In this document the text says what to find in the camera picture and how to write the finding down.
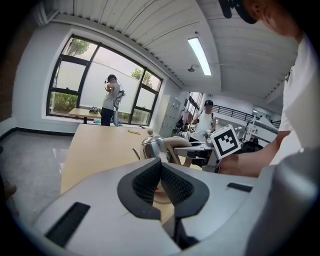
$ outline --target wooden tabletop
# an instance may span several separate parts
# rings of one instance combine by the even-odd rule
[[[79,124],[62,170],[61,194],[92,174],[138,161],[132,148],[140,152],[148,136],[142,128]]]
[[[89,113],[89,109],[83,109],[83,108],[74,108],[72,109],[69,114],[69,116],[73,117],[84,117],[84,118],[98,118],[101,119],[100,113]]]

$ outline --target black metal railing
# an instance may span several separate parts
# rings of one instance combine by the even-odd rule
[[[280,123],[281,123],[281,120],[275,121],[275,122],[271,122],[271,124],[273,124],[273,126],[274,126],[275,128],[277,128],[277,129],[279,129]]]
[[[237,118],[245,122],[248,122],[250,119],[254,118],[252,114],[247,114],[225,106],[213,105],[212,111],[229,117]]]

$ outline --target person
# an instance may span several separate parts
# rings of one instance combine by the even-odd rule
[[[221,174],[258,177],[263,167],[276,165],[285,157],[297,153],[302,144],[310,147],[313,143],[316,146],[310,138],[316,138],[317,134],[312,135],[301,129],[299,123],[302,122],[301,118],[307,118],[304,117],[308,115],[307,109],[316,109],[314,95],[319,92],[319,65],[307,35],[278,0],[235,1],[238,14],[247,23],[262,22],[273,32],[294,38],[299,43],[295,64],[284,81],[283,109],[277,137],[257,152],[232,154],[223,158],[220,163]],[[297,109],[304,114],[297,116]],[[317,129],[310,123],[308,126],[309,131]]]
[[[198,112],[193,118],[192,124],[195,124],[195,128],[194,132],[191,133],[189,142],[203,141],[208,130],[210,130],[210,133],[213,133],[216,129],[214,114],[212,112],[213,105],[212,100],[206,100],[204,102],[204,111],[201,111],[200,114]]]
[[[120,84],[118,84],[117,78],[114,74],[108,76],[107,83],[105,90],[108,93],[104,97],[101,110],[102,126],[110,126],[111,118],[114,115],[115,100],[120,92]]]

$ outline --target concrete floor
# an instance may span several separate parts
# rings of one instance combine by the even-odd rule
[[[15,131],[1,145],[3,181],[17,186],[12,196],[19,217],[32,223],[60,195],[61,172],[73,137]]]

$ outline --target black cap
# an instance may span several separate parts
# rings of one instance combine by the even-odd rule
[[[207,99],[205,102],[204,102],[204,106],[206,107],[206,106],[213,106],[214,105],[214,103],[213,103],[213,101],[212,100],[210,100],[210,99]]]
[[[111,80],[112,78],[114,78],[115,80],[117,80],[116,76],[115,76],[114,74],[111,74],[111,75],[108,76],[108,78],[106,79],[106,81],[107,81],[108,83],[110,83],[110,80]]]
[[[236,12],[246,23],[255,24],[257,22],[247,13],[243,5],[243,0],[219,0],[219,4],[221,6],[223,16],[227,19],[232,17],[231,8],[235,8]]]

